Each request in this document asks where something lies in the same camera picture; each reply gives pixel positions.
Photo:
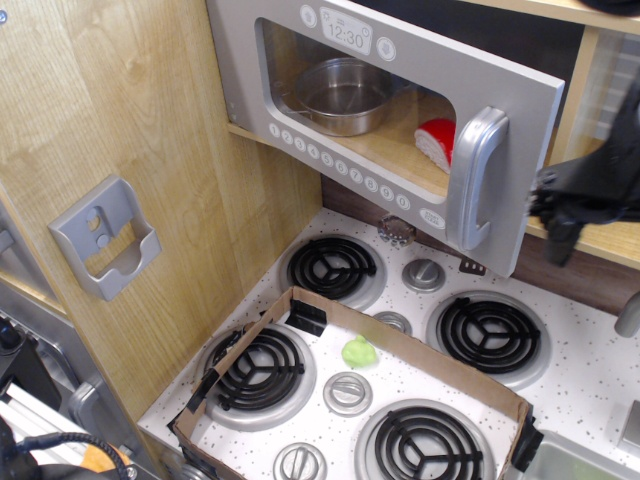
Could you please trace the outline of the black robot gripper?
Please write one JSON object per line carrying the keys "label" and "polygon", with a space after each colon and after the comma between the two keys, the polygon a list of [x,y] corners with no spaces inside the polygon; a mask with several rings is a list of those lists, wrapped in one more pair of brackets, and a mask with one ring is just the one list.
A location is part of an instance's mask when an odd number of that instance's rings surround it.
{"label": "black robot gripper", "polygon": [[546,225],[544,257],[564,267],[582,224],[639,220],[639,80],[634,79],[607,140],[593,152],[539,171],[529,215]]}

